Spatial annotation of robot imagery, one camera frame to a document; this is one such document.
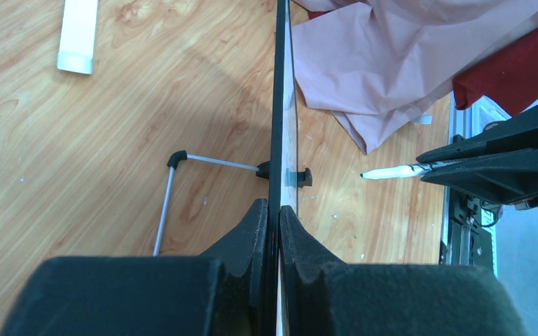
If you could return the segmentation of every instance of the red cloth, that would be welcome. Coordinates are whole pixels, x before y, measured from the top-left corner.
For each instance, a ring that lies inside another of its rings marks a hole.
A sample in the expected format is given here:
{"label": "red cloth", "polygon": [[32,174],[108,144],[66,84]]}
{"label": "red cloth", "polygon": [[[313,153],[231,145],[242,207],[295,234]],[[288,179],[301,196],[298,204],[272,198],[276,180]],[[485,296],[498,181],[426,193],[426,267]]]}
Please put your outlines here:
{"label": "red cloth", "polygon": [[456,107],[485,95],[516,116],[538,98],[538,28],[453,79]]}
{"label": "red cloth", "polygon": [[308,18],[309,19],[314,19],[314,18],[318,18],[319,16],[323,15],[323,14],[327,14],[328,12],[311,12],[310,10],[307,10],[308,12]]}

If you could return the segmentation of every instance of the metal rod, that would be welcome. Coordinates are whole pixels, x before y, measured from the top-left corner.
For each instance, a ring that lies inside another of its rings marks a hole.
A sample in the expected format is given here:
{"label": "metal rod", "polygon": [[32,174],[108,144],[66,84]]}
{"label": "metal rod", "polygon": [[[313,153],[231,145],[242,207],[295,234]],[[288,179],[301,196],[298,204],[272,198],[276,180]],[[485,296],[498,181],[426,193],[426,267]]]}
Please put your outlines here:
{"label": "metal rod", "polygon": [[168,183],[166,184],[166,196],[164,196],[164,205],[162,205],[162,216],[160,217],[160,225],[158,226],[158,236],[156,237],[156,245],[153,247],[153,256],[157,257],[160,253],[162,245],[162,235],[164,234],[164,225],[166,224],[166,215],[168,213],[168,204],[170,203],[170,192],[172,191],[172,179],[174,178],[174,168],[170,167],[168,173]]}
{"label": "metal rod", "polygon": [[253,172],[258,171],[258,167],[249,166],[247,164],[242,164],[242,163],[234,163],[234,162],[230,162],[230,161],[217,160],[217,159],[212,159],[210,157],[193,155],[193,154],[187,154],[186,157],[188,159],[190,159],[190,160],[205,161],[205,162],[209,162],[209,163],[215,163],[215,164],[218,164],[218,165],[220,164],[220,165],[229,166],[229,167],[248,169],[248,170],[252,170]]}

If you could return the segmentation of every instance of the white block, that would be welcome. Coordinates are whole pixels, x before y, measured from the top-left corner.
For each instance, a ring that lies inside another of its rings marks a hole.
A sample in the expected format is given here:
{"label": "white block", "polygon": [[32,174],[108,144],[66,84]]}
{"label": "white block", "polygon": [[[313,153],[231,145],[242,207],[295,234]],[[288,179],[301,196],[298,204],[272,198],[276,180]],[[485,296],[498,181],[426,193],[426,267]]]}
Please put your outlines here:
{"label": "white block", "polygon": [[92,74],[97,0],[66,0],[57,68]]}

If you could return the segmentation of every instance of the pink cloth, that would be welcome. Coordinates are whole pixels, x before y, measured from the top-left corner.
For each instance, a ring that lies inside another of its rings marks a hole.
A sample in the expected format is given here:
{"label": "pink cloth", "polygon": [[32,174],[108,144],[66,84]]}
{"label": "pink cloth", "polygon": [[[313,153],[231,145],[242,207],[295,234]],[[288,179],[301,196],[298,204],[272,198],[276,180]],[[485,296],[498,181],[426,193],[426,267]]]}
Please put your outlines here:
{"label": "pink cloth", "polygon": [[292,28],[306,103],[332,110],[364,153],[447,95],[461,70],[538,27],[538,0],[298,2],[334,10]]}

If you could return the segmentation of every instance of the wood grain surface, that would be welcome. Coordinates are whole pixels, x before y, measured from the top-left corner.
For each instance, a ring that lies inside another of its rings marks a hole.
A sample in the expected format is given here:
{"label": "wood grain surface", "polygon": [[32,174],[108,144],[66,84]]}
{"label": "wood grain surface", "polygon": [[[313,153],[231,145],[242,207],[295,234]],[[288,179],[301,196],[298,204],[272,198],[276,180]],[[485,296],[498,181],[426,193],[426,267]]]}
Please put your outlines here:
{"label": "wood grain surface", "polygon": [[[99,1],[94,74],[56,69],[63,1],[0,1],[0,326],[38,264],[59,255],[149,256],[174,151],[249,165],[269,158],[275,1]],[[294,22],[307,20],[298,6]],[[435,263],[442,189],[359,172],[444,144],[407,125],[368,156],[298,99],[305,227],[349,262]],[[181,163],[161,254],[196,254],[267,181]]]}

